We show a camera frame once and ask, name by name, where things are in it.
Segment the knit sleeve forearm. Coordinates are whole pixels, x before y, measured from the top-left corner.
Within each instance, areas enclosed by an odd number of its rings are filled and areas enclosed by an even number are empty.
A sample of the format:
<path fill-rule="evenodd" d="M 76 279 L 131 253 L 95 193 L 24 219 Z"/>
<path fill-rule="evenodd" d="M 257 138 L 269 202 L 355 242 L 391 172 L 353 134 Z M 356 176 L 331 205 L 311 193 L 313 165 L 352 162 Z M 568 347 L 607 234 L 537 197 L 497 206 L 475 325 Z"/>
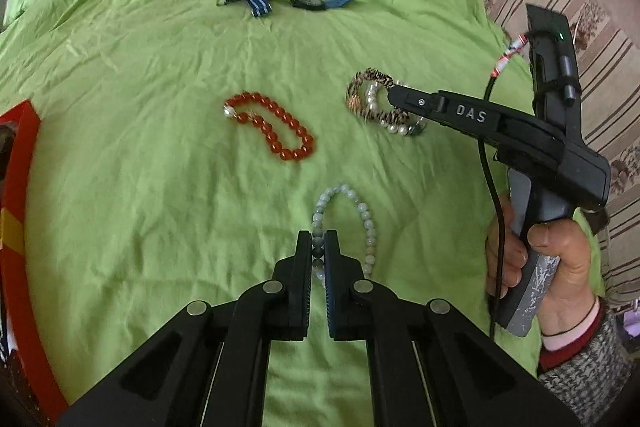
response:
<path fill-rule="evenodd" d="M 639 363 L 597 299 L 578 325 L 542 338 L 538 379 L 583 426 L 612 426 L 638 397 Z"/>

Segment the person right hand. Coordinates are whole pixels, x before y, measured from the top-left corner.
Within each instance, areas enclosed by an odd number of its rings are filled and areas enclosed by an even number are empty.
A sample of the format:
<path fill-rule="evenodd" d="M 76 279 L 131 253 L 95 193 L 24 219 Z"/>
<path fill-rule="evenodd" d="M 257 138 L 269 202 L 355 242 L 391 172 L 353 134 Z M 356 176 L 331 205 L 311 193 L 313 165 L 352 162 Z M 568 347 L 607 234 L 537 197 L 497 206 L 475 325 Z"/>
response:
<path fill-rule="evenodd" d="M 586 234 L 573 220 L 534 225 L 527 239 L 539 254 L 560 259 L 558 269 L 537 313 L 540 332 L 546 337 L 565 334 L 585 321 L 596 302 L 589 286 L 591 249 Z M 485 241 L 486 291 L 506 295 L 518 285 L 527 260 L 527 248 L 511 230 L 504 236 L 504 259 L 498 261 L 499 228 L 492 221 Z M 502 281 L 497 281 L 502 265 Z"/>

